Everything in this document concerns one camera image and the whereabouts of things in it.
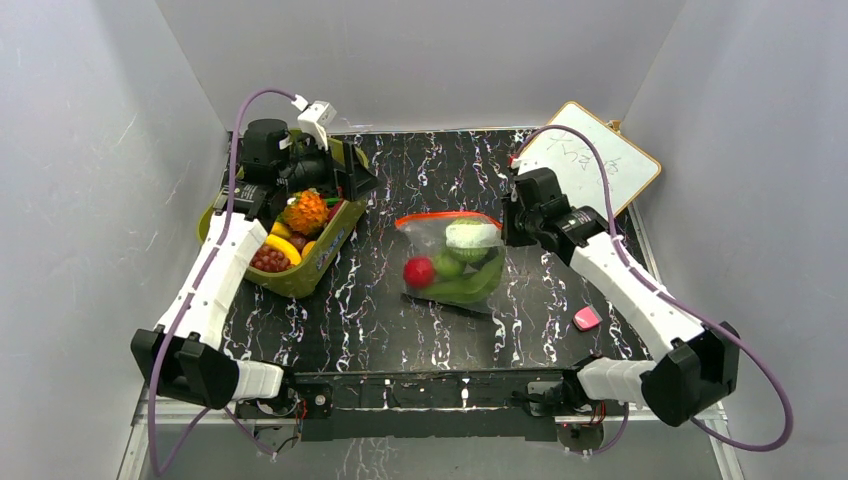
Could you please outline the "red apple toy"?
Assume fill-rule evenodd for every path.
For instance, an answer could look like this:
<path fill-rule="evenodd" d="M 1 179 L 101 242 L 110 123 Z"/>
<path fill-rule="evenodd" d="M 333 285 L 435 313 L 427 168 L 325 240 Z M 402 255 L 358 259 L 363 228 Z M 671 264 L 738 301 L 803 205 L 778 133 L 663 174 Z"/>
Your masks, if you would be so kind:
<path fill-rule="evenodd" d="M 413 289 L 424 289 L 430 286 L 436 278 L 433 262 L 427 256 L 409 258 L 403 269 L 403 279 L 406 285 Z"/>

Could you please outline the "small green cabbage toy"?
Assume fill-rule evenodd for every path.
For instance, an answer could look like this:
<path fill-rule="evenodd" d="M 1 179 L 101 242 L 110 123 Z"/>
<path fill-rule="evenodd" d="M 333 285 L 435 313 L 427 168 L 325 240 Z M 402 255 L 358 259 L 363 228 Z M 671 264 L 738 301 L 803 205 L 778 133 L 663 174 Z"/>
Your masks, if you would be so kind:
<path fill-rule="evenodd" d="M 449 252 L 443 251 L 431 260 L 435 273 L 441 279 L 452 279 L 462 275 L 466 268 L 464 261 L 453 257 Z"/>

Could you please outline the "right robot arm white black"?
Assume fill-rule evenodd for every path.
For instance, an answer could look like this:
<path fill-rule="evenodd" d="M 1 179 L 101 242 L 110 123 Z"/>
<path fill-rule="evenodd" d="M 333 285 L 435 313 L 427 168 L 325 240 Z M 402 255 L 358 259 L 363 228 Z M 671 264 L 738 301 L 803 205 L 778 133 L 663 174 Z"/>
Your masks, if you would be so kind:
<path fill-rule="evenodd" d="M 677 427 L 736 390 L 736 336 L 664 300 L 663 287 L 621 249 L 603 217 L 570 204 L 553 170 L 517 174 L 502 203 L 505 243 L 539 244 L 556 254 L 605 296 L 649 350 L 647 361 L 592 355 L 567 368 L 560 388 L 564 406 L 587 414 L 601 401 L 631 403 Z"/>

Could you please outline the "round green cabbage toy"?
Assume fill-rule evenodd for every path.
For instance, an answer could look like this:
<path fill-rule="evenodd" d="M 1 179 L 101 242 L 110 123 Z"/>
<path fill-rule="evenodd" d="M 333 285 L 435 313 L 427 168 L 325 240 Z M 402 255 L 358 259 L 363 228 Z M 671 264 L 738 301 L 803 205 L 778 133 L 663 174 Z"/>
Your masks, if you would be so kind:
<path fill-rule="evenodd" d="M 466 263 L 484 259 L 492 248 L 501 245 L 500 228 L 479 218 L 463 217 L 445 229 L 447 251 Z"/>

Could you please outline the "clear zip top bag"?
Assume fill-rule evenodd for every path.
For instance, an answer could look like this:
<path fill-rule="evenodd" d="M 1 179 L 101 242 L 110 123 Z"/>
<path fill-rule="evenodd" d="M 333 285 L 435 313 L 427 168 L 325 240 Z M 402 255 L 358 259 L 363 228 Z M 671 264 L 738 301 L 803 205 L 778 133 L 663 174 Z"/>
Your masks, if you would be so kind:
<path fill-rule="evenodd" d="M 417 213 L 395 221 L 412 254 L 404 261 L 405 294 L 474 314 L 491 310 L 506 261 L 502 225 L 473 211 Z"/>

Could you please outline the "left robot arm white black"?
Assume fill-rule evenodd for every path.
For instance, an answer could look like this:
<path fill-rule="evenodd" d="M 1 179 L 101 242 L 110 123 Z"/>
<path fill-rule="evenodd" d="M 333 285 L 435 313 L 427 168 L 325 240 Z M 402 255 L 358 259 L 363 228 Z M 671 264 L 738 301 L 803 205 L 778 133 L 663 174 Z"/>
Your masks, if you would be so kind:
<path fill-rule="evenodd" d="M 233 133 L 229 153 L 223 188 L 198 225 L 194 265 L 130 349 L 153 397 L 213 410 L 249 402 L 286 416 L 302 399 L 291 372 L 222 349 L 232 304 L 244 282 L 287 298 L 311 295 L 380 182 L 353 143 L 278 119 Z"/>

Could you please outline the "green lettuce leaf toy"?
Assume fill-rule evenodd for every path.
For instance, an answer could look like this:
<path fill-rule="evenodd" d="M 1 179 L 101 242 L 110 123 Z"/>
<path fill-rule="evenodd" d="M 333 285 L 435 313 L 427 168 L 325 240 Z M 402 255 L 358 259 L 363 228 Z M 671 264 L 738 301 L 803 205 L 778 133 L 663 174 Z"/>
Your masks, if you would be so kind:
<path fill-rule="evenodd" d="M 478 270 L 454 279 L 436 282 L 419 293 L 429 300 L 456 305 L 474 304 L 486 300 L 500 285 L 505 254 L 497 251 Z"/>

